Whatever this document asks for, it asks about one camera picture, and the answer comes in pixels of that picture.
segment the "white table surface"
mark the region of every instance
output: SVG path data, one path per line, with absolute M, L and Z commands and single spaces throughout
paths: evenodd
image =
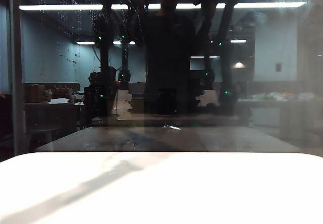
M 323 159 L 34 153 L 0 163 L 2 224 L 323 223 Z

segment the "glass surface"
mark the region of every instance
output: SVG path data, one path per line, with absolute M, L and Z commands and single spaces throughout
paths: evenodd
M 25 146 L 323 156 L 321 4 L 21 0 Z
M 0 161 L 14 155 L 9 0 L 0 0 Z

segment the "metal pole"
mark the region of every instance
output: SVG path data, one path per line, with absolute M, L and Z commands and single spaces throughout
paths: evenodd
M 20 0 L 10 0 L 10 34 L 13 83 L 13 125 L 15 156 L 28 152 L 24 133 L 24 94 L 21 63 Z

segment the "stool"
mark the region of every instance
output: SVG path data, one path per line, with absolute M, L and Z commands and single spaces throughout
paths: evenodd
M 26 143 L 28 147 L 28 151 L 30 150 L 30 141 L 33 135 L 44 135 L 45 136 L 45 144 L 52 142 L 51 133 L 53 131 L 59 130 L 58 126 L 35 126 L 27 130 L 26 134 Z

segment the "fluorescent light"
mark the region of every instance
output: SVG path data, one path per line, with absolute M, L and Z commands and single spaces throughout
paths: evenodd
M 160 9 L 160 4 L 150 4 L 150 5 L 148 5 L 148 9 L 150 9 L 150 10 L 159 10 Z
M 82 11 L 82 10 L 102 10 L 103 5 L 38 5 L 19 6 L 23 11 Z
M 122 43 L 120 41 L 114 41 L 114 45 L 121 45 Z M 130 45 L 135 45 L 136 43 L 134 41 L 129 42 Z
M 192 59 L 203 59 L 205 58 L 204 56 L 192 56 Z M 220 58 L 219 56 L 210 56 L 210 59 L 218 59 Z
M 238 3 L 234 6 L 236 9 L 274 9 L 274 8 L 298 8 L 306 4 L 306 2 L 266 2 L 266 3 Z M 219 3 L 217 9 L 224 9 L 225 3 Z M 19 6 L 23 11 L 79 11 L 79 10 L 102 10 L 103 5 L 35 5 L 35 6 Z M 127 5 L 112 5 L 113 10 L 127 10 Z M 160 4 L 150 4 L 151 10 L 159 10 Z M 201 4 L 178 4 L 179 10 L 200 9 Z
M 298 8 L 306 2 L 267 2 L 267 3 L 238 3 L 236 9 L 258 9 L 258 8 Z
M 247 40 L 231 40 L 231 43 L 246 43 Z
M 112 5 L 111 9 L 112 10 L 127 10 L 128 6 L 127 5 Z
M 200 9 L 201 4 L 194 5 L 194 4 L 177 4 L 176 9 L 178 10 L 191 10 L 191 9 Z
M 161 8 L 160 4 L 150 4 L 148 9 L 150 10 L 159 10 Z M 200 9 L 201 4 L 194 5 L 194 4 L 177 4 L 176 9 L 178 10 L 192 10 L 192 9 Z
M 77 41 L 76 43 L 79 45 L 95 45 L 94 41 Z

